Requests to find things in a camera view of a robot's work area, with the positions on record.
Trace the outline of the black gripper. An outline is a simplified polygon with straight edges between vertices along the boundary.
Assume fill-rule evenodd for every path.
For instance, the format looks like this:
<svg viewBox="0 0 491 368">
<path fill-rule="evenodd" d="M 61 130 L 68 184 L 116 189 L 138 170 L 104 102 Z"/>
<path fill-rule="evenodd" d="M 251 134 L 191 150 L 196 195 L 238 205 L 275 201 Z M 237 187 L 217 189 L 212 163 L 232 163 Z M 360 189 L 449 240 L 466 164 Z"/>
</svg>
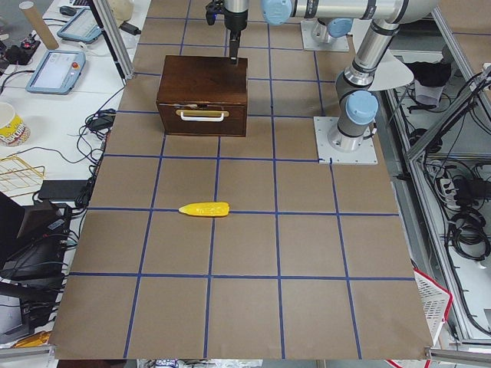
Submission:
<svg viewBox="0 0 491 368">
<path fill-rule="evenodd" d="M 246 11 L 232 12 L 224 11 L 224 22 L 230 30 L 229 58 L 233 64 L 237 63 L 239 52 L 239 33 L 246 28 Z"/>
</svg>

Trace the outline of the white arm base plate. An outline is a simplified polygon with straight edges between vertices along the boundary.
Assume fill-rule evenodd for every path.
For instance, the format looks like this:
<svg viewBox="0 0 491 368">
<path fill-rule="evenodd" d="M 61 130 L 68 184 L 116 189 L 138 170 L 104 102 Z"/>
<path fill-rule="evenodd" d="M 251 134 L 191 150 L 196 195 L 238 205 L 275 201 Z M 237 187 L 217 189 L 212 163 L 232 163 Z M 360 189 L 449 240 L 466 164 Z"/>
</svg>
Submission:
<svg viewBox="0 0 491 368">
<path fill-rule="evenodd" d="M 306 51 L 348 52 L 347 35 L 352 18 L 316 18 L 301 21 L 302 44 Z"/>
<path fill-rule="evenodd" d="M 361 136 L 350 138 L 338 131 L 338 117 L 314 117 L 314 125 L 320 164 L 378 164 L 369 126 Z"/>
</svg>

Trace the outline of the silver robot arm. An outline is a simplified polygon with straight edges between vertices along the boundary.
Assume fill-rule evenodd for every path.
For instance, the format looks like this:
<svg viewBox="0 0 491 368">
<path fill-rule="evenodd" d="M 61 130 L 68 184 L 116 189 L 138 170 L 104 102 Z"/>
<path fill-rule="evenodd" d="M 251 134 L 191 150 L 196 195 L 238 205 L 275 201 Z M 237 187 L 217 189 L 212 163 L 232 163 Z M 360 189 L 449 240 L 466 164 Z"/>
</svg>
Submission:
<svg viewBox="0 0 491 368">
<path fill-rule="evenodd" d="M 341 116 L 328 133 L 328 141 L 341 152 L 354 152 L 378 111 L 377 98 L 368 91 L 393 36 L 401 24 L 421 19 L 437 1 L 262 1 L 262 16 L 270 25 L 290 18 L 350 18 L 369 20 L 360 47 L 350 66 L 336 80 Z"/>
<path fill-rule="evenodd" d="M 351 32 L 352 18 L 318 18 L 311 36 L 321 44 L 328 44 Z"/>
</svg>

